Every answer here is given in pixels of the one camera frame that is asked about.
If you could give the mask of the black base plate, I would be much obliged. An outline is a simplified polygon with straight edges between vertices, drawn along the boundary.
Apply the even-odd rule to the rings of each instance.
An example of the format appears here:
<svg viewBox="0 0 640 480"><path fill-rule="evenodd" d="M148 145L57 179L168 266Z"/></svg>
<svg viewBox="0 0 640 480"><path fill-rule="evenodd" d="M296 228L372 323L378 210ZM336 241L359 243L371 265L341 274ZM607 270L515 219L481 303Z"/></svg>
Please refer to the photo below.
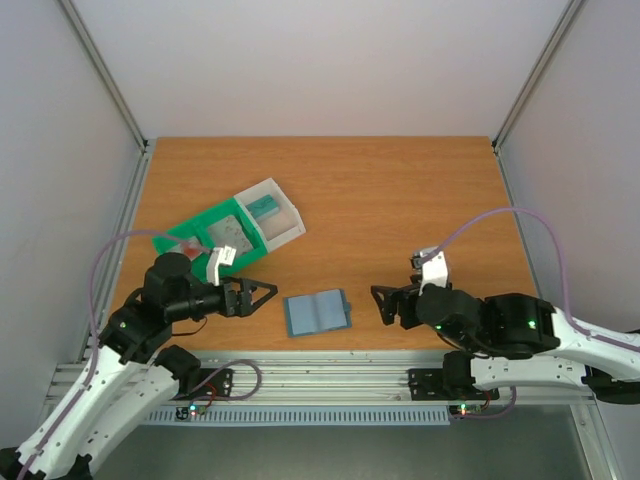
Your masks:
<svg viewBox="0 0 640 480"><path fill-rule="evenodd" d="M500 398L498 389L483 392L473 386L461 387L455 390L444 384L441 369L412 368L407 371L408 388L412 401L436 400L497 400Z"/></svg>
<svg viewBox="0 0 640 480"><path fill-rule="evenodd" d="M178 394L174 400L180 401L199 401L208 400L212 394L221 398L228 398L231 394L233 370L230 368L223 369L213 377L210 375L214 369L203 368L197 377L197 388L189 394Z"/></svg>

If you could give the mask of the blue card holder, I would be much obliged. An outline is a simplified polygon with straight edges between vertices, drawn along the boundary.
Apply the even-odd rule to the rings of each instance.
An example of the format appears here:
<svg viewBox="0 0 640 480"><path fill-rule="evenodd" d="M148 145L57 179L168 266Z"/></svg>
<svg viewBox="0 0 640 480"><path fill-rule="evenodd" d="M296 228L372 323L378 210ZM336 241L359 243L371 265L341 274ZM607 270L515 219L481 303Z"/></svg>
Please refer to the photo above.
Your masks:
<svg viewBox="0 0 640 480"><path fill-rule="evenodd" d="M290 338L352 327L352 308L343 289L286 297L283 307L287 334Z"/></svg>

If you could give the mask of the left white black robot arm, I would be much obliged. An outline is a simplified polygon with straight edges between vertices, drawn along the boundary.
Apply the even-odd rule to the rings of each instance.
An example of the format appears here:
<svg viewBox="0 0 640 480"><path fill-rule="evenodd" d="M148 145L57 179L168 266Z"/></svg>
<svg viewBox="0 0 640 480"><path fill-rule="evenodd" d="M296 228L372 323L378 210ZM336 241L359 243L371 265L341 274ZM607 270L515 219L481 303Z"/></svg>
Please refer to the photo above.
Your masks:
<svg viewBox="0 0 640 480"><path fill-rule="evenodd" d="M210 315L247 317L271 300L275 285L246 278L202 282L181 253L158 256L136 289L108 320L83 373L44 423L20 446L1 452L4 479L90 479L106 457L151 411L197 392L229 399L224 365L209 374L200 360L169 345L173 325Z"/></svg>

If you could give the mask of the left aluminium frame post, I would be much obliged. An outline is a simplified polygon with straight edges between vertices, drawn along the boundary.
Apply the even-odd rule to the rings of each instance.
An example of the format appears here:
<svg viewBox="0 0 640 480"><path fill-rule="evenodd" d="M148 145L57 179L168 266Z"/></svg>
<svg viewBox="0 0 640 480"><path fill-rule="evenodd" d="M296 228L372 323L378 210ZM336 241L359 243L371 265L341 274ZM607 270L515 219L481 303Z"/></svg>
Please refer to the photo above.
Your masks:
<svg viewBox="0 0 640 480"><path fill-rule="evenodd" d="M81 49L96 72L97 77L106 89L111 101L133 137L135 144L140 152L144 153L149 141L142 133L142 129L135 119L127 101L117 85L117 82L111 74L107 63L105 62L75 2L71 0L56 0L55 4L68 23Z"/></svg>

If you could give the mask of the left small circuit board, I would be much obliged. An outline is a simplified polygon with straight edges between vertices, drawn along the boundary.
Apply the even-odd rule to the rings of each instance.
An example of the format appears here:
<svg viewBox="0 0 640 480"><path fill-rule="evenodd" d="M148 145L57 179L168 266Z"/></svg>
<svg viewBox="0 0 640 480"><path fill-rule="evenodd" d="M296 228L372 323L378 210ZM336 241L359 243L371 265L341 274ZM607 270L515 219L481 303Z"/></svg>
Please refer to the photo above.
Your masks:
<svg viewBox="0 0 640 480"><path fill-rule="evenodd" d="M193 421L207 413L208 408L204 405L191 404L189 406L177 407L175 409L176 421Z"/></svg>

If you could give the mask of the red patterned card in bin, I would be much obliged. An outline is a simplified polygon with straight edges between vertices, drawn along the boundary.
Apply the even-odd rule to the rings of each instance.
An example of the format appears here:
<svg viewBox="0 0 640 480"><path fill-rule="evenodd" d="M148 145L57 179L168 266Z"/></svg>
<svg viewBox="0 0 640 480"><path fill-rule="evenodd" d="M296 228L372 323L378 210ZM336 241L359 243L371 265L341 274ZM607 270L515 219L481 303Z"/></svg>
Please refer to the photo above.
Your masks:
<svg viewBox="0 0 640 480"><path fill-rule="evenodd" d="M200 256L209 254L209 250L205 246L203 246L196 237L191 237L184 241L178 242L176 245L170 248L170 252L183 254L190 261L193 261Z"/></svg>

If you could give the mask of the small circuit board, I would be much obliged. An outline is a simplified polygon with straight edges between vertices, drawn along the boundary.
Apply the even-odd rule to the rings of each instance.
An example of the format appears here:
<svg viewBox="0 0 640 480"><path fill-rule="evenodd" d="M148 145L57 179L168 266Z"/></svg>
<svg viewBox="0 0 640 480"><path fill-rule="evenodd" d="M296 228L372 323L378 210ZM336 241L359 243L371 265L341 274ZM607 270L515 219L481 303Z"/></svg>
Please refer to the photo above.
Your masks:
<svg viewBox="0 0 640 480"><path fill-rule="evenodd" d="M464 417L476 417L483 413L483 404L471 404L468 402L450 405L449 415L454 419L461 419Z"/></svg>
<svg viewBox="0 0 640 480"><path fill-rule="evenodd" d="M207 413L208 408L204 405L191 404L189 406L177 407L175 409L176 421L193 421Z"/></svg>

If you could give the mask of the right small circuit board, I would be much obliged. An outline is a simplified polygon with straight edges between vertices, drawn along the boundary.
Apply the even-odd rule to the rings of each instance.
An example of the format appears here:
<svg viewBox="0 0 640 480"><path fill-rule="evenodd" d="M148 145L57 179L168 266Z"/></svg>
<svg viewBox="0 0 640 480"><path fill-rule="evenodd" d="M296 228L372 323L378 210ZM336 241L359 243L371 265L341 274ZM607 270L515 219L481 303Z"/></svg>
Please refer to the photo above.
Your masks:
<svg viewBox="0 0 640 480"><path fill-rule="evenodd" d="M468 402L450 405L449 415L454 419L461 419L464 417L476 417L483 413L483 404L471 404Z"/></svg>

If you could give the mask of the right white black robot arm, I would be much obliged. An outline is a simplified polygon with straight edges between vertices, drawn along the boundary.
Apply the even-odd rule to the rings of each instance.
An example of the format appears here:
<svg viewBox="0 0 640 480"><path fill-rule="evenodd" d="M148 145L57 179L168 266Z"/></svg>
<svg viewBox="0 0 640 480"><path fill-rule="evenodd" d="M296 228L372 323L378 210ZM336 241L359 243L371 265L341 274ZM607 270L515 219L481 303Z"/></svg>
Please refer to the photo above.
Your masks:
<svg viewBox="0 0 640 480"><path fill-rule="evenodd" d="M451 286L374 286L384 324L430 327L452 346L436 369L409 370L414 400L495 400L501 388L591 391L639 402L639 334L568 322L560 308L520 293L476 298Z"/></svg>

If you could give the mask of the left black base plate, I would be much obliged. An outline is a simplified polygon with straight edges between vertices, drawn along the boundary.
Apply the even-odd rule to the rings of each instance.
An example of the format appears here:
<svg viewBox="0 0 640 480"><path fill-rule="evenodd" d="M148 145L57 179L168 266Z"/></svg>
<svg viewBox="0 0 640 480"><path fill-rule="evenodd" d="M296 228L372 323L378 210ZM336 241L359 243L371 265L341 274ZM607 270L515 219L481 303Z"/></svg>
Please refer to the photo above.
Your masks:
<svg viewBox="0 0 640 480"><path fill-rule="evenodd" d="M230 368L223 369L213 377L210 375L214 369L203 368L197 377L197 388L189 394L178 394L174 400L180 401L199 401L208 400L212 394L221 398L228 398L231 394L233 370Z"/></svg>

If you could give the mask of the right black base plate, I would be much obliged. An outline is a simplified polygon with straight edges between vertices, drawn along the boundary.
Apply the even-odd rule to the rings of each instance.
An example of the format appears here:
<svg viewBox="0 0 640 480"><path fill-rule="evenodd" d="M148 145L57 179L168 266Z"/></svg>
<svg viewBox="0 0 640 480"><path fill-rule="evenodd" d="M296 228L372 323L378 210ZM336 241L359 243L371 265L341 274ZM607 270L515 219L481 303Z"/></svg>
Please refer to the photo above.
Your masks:
<svg viewBox="0 0 640 480"><path fill-rule="evenodd" d="M497 400L500 398L498 389L483 392L473 386L461 387L455 390L444 384L441 369L412 368L407 371L408 388L412 401L436 400Z"/></svg>

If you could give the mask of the front aluminium rail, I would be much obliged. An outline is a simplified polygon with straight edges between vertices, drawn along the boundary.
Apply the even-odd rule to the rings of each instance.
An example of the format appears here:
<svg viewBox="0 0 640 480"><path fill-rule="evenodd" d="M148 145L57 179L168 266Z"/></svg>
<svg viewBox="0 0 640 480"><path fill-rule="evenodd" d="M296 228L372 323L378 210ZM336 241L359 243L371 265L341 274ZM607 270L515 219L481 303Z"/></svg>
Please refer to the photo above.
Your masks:
<svg viewBox="0 0 640 480"><path fill-rule="evenodd" d="M407 371L438 368L445 350L199 351L205 368L249 359L261 369L260 390L242 405L409 405ZM234 395L255 385L254 371L233 366ZM80 373L82 363L58 365L44 405L55 406ZM562 387L517 387L517 406L594 404L591 393Z"/></svg>

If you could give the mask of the white card in middle compartment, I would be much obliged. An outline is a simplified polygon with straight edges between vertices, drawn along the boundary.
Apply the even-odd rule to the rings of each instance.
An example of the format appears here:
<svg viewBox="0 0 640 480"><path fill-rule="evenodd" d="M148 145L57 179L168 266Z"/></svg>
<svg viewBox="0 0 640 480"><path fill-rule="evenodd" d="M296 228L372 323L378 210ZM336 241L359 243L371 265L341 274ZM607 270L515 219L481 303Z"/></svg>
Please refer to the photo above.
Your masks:
<svg viewBox="0 0 640 480"><path fill-rule="evenodd" d="M206 231L217 247L232 246L237 250L237 256L242 256L253 250L253 245L246 236L242 224L233 215L227 215L213 222L206 228Z"/></svg>

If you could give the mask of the teal card stack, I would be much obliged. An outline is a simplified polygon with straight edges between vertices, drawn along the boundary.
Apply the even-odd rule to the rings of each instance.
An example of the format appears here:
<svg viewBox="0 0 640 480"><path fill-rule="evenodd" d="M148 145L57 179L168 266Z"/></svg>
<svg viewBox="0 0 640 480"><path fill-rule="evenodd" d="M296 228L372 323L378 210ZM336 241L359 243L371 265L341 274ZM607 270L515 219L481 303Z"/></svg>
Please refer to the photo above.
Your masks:
<svg viewBox="0 0 640 480"><path fill-rule="evenodd" d="M247 210L256 221L261 221L277 215L280 212L279 203L271 195L264 195L246 205Z"/></svg>

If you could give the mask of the aluminium frame post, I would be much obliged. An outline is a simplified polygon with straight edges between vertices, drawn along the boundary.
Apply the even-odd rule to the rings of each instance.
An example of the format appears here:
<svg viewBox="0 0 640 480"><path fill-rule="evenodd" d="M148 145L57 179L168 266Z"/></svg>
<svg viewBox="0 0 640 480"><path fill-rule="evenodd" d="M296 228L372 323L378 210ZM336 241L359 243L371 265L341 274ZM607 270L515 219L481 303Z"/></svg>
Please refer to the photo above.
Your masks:
<svg viewBox="0 0 640 480"><path fill-rule="evenodd" d="M56 0L55 4L68 23L81 49L96 72L97 77L106 89L111 101L133 137L135 144L140 152L144 153L149 141L142 133L142 129L135 119L127 101L117 85L117 82L111 74L107 63L105 62L75 2L71 0Z"/></svg>
<svg viewBox="0 0 640 480"><path fill-rule="evenodd" d="M561 11L551 33L534 61L524 84L516 95L504 121L491 142L493 152L496 156L500 154L503 145L506 143L511 132L515 128L519 118L524 113L527 104L533 98L533 95L544 78L544 75L550 68L558 51L568 37L573 25L586 5L586 0L570 0Z"/></svg>

